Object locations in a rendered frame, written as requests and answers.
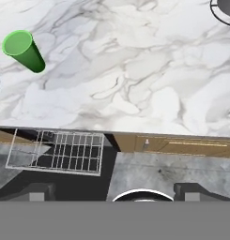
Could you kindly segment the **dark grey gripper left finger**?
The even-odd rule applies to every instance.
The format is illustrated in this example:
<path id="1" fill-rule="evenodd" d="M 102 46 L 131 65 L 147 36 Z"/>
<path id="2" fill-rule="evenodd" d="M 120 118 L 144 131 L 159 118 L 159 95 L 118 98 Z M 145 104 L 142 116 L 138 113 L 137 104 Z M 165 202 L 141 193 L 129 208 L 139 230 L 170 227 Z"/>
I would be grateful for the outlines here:
<path id="1" fill-rule="evenodd" d="M 33 183 L 23 190 L 0 197 L 0 202 L 47 202 L 55 200 L 55 184 Z"/>

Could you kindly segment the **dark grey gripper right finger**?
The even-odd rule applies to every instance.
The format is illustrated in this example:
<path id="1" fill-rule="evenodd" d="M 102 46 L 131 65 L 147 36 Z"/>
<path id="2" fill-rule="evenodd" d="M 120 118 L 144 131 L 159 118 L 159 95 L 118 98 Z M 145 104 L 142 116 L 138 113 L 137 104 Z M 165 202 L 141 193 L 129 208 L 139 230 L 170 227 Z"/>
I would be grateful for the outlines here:
<path id="1" fill-rule="evenodd" d="M 175 183 L 174 200 L 180 202 L 230 202 L 230 198 L 210 192 L 198 183 Z"/>

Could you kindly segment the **green cup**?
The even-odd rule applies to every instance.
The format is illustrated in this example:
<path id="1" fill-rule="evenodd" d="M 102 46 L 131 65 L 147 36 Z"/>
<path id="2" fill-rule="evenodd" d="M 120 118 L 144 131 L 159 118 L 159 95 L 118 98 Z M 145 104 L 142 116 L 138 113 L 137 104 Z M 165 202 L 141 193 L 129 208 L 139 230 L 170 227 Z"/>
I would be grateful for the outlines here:
<path id="1" fill-rule="evenodd" d="M 26 30 L 9 33 L 2 42 L 2 51 L 32 72 L 40 73 L 46 67 L 32 34 Z"/>

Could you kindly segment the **wooden cupboard front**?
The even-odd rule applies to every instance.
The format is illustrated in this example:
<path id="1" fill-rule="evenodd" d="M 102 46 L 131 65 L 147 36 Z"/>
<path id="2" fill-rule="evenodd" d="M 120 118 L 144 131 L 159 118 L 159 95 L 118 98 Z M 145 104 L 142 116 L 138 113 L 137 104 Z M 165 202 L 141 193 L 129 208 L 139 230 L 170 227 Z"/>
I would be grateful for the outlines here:
<path id="1" fill-rule="evenodd" d="M 115 134 L 119 149 L 125 153 L 157 153 L 198 157 L 230 158 L 230 138 L 178 135 Z M 145 140 L 149 146 L 144 148 Z"/>
<path id="2" fill-rule="evenodd" d="M 35 141 L 36 137 L 26 131 L 15 130 L 13 128 L 0 128 L 0 143 L 28 143 Z"/>

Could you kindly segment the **white-rimmed round object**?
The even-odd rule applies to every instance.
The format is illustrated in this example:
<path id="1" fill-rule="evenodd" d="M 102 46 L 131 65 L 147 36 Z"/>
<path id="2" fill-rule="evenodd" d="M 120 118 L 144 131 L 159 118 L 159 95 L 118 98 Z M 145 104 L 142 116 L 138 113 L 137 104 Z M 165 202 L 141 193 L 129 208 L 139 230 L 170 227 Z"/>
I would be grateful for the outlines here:
<path id="1" fill-rule="evenodd" d="M 173 200 L 165 193 L 148 188 L 127 190 L 114 198 L 114 202 L 172 202 Z"/>

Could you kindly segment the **round grey black-rimmed object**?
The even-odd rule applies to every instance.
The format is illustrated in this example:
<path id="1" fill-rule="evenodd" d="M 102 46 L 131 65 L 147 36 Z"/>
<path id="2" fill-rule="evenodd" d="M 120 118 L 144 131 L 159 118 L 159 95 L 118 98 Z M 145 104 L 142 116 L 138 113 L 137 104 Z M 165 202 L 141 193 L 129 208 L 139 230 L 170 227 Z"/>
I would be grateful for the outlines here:
<path id="1" fill-rule="evenodd" d="M 220 23 L 230 26 L 230 21 L 226 21 L 215 11 L 215 8 L 218 9 L 223 15 L 230 19 L 230 0 L 210 0 L 209 8 L 216 20 L 218 20 Z"/>

